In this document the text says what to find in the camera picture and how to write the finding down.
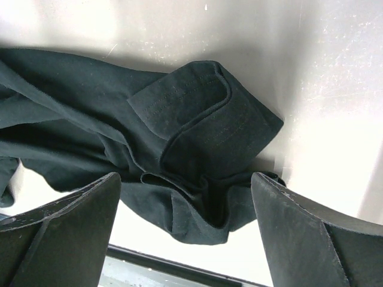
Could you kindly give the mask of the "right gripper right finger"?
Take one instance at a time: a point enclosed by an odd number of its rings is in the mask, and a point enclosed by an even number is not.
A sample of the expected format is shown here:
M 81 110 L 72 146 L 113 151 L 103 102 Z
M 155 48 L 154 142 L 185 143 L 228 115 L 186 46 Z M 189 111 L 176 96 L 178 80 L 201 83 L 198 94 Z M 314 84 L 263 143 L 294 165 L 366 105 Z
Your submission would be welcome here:
M 251 178 L 274 286 L 382 286 L 382 226 L 296 194 L 262 173 Z

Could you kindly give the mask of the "black t-shirt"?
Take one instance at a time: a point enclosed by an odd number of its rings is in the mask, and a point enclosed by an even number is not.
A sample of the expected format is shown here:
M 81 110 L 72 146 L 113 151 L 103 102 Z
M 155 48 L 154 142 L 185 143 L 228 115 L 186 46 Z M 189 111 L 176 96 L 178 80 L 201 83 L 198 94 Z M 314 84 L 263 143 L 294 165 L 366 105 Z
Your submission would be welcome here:
M 73 54 L 1 50 L 1 199 L 20 164 L 56 191 L 116 172 L 121 200 L 188 244 L 256 217 L 248 166 L 282 120 L 215 61 L 168 74 Z

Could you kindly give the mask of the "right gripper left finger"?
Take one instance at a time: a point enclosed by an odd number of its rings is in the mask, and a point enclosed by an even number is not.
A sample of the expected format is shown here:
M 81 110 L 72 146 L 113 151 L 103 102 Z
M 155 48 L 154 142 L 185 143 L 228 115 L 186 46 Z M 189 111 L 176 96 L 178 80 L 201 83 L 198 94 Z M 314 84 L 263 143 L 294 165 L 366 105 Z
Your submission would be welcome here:
M 1 220 L 1 286 L 98 286 L 120 200 L 109 173 Z

